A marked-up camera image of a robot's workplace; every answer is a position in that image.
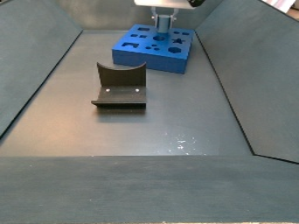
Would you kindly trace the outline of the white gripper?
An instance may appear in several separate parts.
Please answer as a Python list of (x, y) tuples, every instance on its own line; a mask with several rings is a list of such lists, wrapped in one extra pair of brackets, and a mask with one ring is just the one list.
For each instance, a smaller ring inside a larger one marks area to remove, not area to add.
[(192, 9), (187, 0), (135, 0), (135, 4), (139, 6), (150, 6), (152, 12), (152, 20), (155, 27), (158, 26), (158, 13), (155, 7), (172, 8), (170, 27), (174, 26), (179, 9)]

